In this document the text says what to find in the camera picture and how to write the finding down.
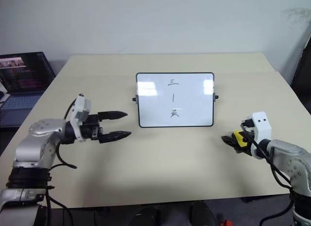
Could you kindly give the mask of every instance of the laptop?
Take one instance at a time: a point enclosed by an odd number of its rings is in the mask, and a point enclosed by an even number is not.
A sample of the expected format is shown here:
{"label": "laptop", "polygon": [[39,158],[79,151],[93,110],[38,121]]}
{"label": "laptop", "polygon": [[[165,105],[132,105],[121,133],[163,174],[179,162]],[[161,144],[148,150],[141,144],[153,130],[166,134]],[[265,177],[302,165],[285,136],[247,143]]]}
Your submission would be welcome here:
{"label": "laptop", "polygon": [[0,81],[10,94],[0,108],[0,127],[19,127],[54,78],[43,52],[0,55]]}

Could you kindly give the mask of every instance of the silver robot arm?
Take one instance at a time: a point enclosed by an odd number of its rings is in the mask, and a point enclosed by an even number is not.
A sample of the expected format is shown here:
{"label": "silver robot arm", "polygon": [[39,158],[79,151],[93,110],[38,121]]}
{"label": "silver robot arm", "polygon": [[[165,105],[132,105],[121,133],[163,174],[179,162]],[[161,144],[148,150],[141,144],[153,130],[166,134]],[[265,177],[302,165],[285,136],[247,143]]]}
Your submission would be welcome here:
{"label": "silver robot arm", "polygon": [[90,101],[83,95],[79,95],[72,105],[69,122],[65,119],[40,120],[29,128],[28,136],[18,145],[7,188],[0,194],[1,226],[43,225],[38,219],[46,220],[46,209],[38,202],[46,195],[51,180],[50,169],[60,144],[71,144],[76,139],[104,143],[131,134],[126,131],[102,134],[99,125],[102,120],[119,119],[127,116],[126,113],[109,111],[89,115]]}
{"label": "silver robot arm", "polygon": [[[243,152],[257,159],[262,159],[266,155],[268,163],[290,178],[294,225],[311,226],[311,154],[296,145],[277,139],[270,140],[271,126],[264,112],[253,113],[241,126],[243,139],[247,142],[247,146],[242,148]],[[239,146],[235,147],[237,152],[241,152],[240,144],[234,143],[235,146]]]}

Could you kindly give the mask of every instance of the table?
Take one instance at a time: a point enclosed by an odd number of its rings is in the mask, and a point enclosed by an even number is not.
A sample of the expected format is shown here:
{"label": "table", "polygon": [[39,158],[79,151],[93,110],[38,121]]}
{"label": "table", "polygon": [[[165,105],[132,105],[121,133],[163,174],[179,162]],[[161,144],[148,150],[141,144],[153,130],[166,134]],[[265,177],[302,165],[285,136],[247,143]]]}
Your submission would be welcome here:
{"label": "table", "polygon": [[[140,128],[137,72],[215,73],[219,99],[212,127]],[[84,93],[91,113],[120,110],[128,116],[102,123],[104,132],[132,131],[120,141],[75,142],[61,156],[78,166],[51,171],[50,195],[69,208],[146,204],[286,193],[269,166],[225,145],[241,120],[265,111],[272,138],[311,152],[311,116],[262,53],[177,55],[74,55],[40,98],[0,157],[0,186],[11,171],[15,149],[32,123],[62,118]]]}

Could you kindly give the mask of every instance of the whiteboard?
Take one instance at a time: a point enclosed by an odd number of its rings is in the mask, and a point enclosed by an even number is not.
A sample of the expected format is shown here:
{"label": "whiteboard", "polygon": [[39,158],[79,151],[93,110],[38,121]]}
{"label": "whiteboard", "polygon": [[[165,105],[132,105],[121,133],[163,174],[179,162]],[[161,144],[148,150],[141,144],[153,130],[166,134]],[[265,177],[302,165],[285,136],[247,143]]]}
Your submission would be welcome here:
{"label": "whiteboard", "polygon": [[212,126],[213,73],[138,73],[140,127]]}

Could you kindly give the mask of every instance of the cable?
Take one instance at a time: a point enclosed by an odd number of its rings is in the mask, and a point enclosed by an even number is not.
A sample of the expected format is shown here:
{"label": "cable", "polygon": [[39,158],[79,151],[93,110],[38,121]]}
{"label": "cable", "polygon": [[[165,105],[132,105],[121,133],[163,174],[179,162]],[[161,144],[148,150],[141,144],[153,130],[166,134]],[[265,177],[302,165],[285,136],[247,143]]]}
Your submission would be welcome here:
{"label": "cable", "polygon": [[68,167],[70,167],[70,168],[72,168],[72,169],[76,169],[77,166],[75,166],[75,165],[73,165],[73,164],[68,164],[67,162],[65,162],[65,161],[61,158],[61,156],[60,156],[60,154],[59,154],[59,146],[60,146],[60,142],[58,143],[58,145],[56,146],[56,149],[55,149],[55,153],[56,153],[57,158],[59,159],[59,161],[60,161],[63,165],[66,165],[66,166],[68,166]]}
{"label": "cable", "polygon": [[51,168],[50,168],[50,171],[56,167],[59,167],[59,166],[67,166],[66,164],[55,164],[53,165]]}
{"label": "cable", "polygon": [[291,202],[289,203],[289,205],[288,205],[283,211],[281,211],[280,213],[277,213],[277,214],[274,214],[274,215],[270,215],[270,216],[268,216],[268,217],[263,218],[263,219],[260,221],[259,226],[262,226],[262,224],[263,224],[265,221],[267,221],[267,220],[271,220],[271,219],[274,219],[274,218],[276,218],[276,217],[280,217],[280,216],[286,214],[286,213],[293,207],[293,205],[294,205],[294,202],[293,202],[293,200],[291,200]]}
{"label": "cable", "polygon": [[47,226],[51,226],[52,222],[51,222],[51,217],[52,217],[52,208],[51,208],[51,198],[49,196],[49,191],[46,190],[45,192],[45,199],[47,201],[47,208],[48,208],[48,216],[47,216]]}
{"label": "cable", "polygon": [[94,225],[97,226],[96,211],[93,212]]}
{"label": "cable", "polygon": [[65,115],[64,115],[64,119],[67,118],[67,116],[68,116],[68,114],[69,114],[69,111],[70,111],[71,107],[74,105],[76,99],[74,99],[74,101],[71,102],[71,104],[69,105],[69,107],[68,107],[68,109],[67,109],[67,111],[66,111],[66,113],[65,113]]}
{"label": "cable", "polygon": [[63,208],[68,213],[69,218],[70,218],[70,224],[71,224],[71,226],[73,226],[73,217],[72,217],[71,211],[65,205],[63,205],[60,202],[56,201],[52,197],[50,197],[50,200],[52,202],[54,202],[55,204],[59,205],[61,208]]}
{"label": "cable", "polygon": [[276,180],[276,182],[281,186],[281,187],[284,187],[284,188],[287,188],[290,190],[290,192],[292,192],[292,187],[290,186],[287,186],[287,185],[284,185],[278,178],[278,176],[276,175],[276,171],[271,167],[271,171],[272,171],[272,174],[273,174],[273,177],[274,179]]}
{"label": "cable", "polygon": [[291,181],[283,174],[281,171],[272,163],[270,158],[265,154],[265,152],[262,150],[262,148],[256,143],[256,141],[249,135],[249,132],[244,128],[244,126],[241,124],[241,128],[247,138],[256,146],[256,148],[261,152],[265,160],[270,164],[271,168],[275,170],[288,184],[291,184]]}
{"label": "cable", "polygon": [[[68,114],[69,114],[69,111],[70,109],[72,108],[72,106],[74,105],[74,102],[76,101],[76,99],[74,99],[73,102],[71,102],[71,104],[69,105],[65,115],[64,115],[64,120],[67,118]],[[72,169],[76,169],[77,166],[73,165],[73,164],[68,164],[67,162],[65,162],[60,154],[59,154],[59,146],[60,146],[60,142],[57,144],[56,146],[56,149],[55,149],[55,153],[57,155],[57,158],[59,159],[59,161],[61,162],[61,164],[56,164],[56,165],[53,165],[51,168],[50,168],[50,171],[56,167],[59,167],[59,166],[67,166],[67,167],[70,167]],[[69,215],[69,218],[70,218],[70,222],[71,222],[71,226],[73,226],[73,217],[72,217],[72,214],[70,212],[70,210],[63,204],[61,204],[60,202],[56,201],[55,199],[53,199],[52,197],[49,196],[49,193],[48,193],[48,190],[46,191],[46,199],[47,199],[47,206],[48,206],[48,224],[47,226],[51,226],[51,215],[52,215],[52,209],[51,209],[51,201],[54,202],[55,204],[59,205],[60,207],[62,207]]]}

